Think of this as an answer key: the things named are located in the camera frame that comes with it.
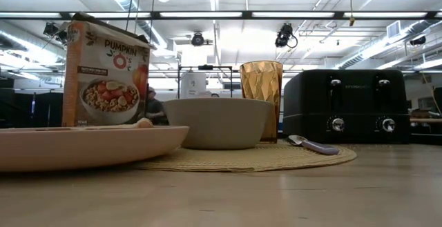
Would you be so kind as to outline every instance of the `purple spoon handle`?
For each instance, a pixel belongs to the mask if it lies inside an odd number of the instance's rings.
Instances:
[[[339,153],[339,149],[337,148],[333,148],[325,144],[318,144],[314,141],[302,141],[301,144],[304,148],[314,150],[323,155],[337,155]]]

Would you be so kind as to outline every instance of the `spoon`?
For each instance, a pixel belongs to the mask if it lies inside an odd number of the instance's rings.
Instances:
[[[318,144],[314,141],[309,141],[305,137],[301,137],[298,135],[290,135],[287,138],[287,141],[293,146],[302,145],[304,148],[316,151],[323,155],[337,155],[339,153],[339,149],[325,145]]]

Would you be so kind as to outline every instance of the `person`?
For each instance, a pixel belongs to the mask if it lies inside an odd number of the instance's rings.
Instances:
[[[168,125],[163,104],[155,98],[156,94],[155,89],[149,86],[146,100],[146,118],[150,119],[154,125]]]

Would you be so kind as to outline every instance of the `amber glass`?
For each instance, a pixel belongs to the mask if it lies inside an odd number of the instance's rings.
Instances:
[[[267,119],[261,141],[278,141],[279,110],[281,105],[282,64],[276,61],[252,61],[240,67],[242,96],[274,104]]]

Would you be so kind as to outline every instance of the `metal rack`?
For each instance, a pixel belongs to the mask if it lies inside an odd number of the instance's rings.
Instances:
[[[199,71],[212,71],[213,69],[219,69],[223,72],[223,69],[230,70],[230,98],[233,97],[233,69],[232,66],[211,66],[211,65],[203,65],[203,66],[178,66],[178,99],[180,98],[180,80],[181,80],[181,70],[183,68],[188,68],[192,70],[192,68],[196,68]]]

